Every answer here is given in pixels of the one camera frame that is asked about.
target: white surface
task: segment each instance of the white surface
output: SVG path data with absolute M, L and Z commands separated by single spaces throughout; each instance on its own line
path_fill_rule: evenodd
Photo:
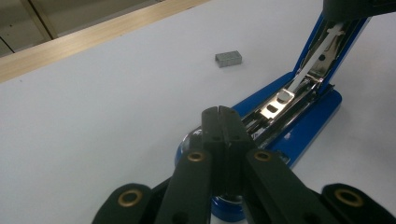
M 0 223 L 90 223 L 117 187 L 173 172 L 202 110 L 289 72 L 320 1 L 213 0 L 0 84 Z M 396 14 L 373 18 L 333 83 L 344 102 L 293 169 L 396 214 Z M 238 50 L 241 65 L 218 68 Z

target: stapler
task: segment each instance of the stapler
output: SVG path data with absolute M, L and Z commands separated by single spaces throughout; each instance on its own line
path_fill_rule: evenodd
M 172 178 L 154 189 L 135 184 L 117 189 L 93 223 L 207 223 L 210 209 L 230 222 L 246 217 L 252 223 L 363 223 L 364 217 L 364 223 L 396 223 L 379 204 L 349 186 L 328 186 L 317 195 L 321 203 L 313 203 L 316 194 L 282 168 L 297 162 L 341 104 L 332 77 L 370 18 L 393 11 L 395 0 L 324 0 L 322 14 L 291 72 L 232 109 L 204 111 L 202 126 L 188 133 L 177 149 Z M 272 178 L 276 172 L 282 176 L 279 182 Z M 193 191 L 192 196 L 180 192 L 183 181 L 188 182 L 185 188 Z M 303 208 L 282 205 L 288 202 L 282 201 L 284 195 L 276 188 L 290 184 L 290 197 L 308 195 L 296 199 L 301 207 L 308 198 L 318 204 L 312 208 L 314 213 L 297 216 L 294 212 Z M 191 200 L 195 204 L 185 203 Z

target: wooden edge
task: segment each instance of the wooden edge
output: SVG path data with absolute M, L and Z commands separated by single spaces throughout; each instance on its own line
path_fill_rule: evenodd
M 0 83 L 209 0 L 166 0 L 0 58 Z

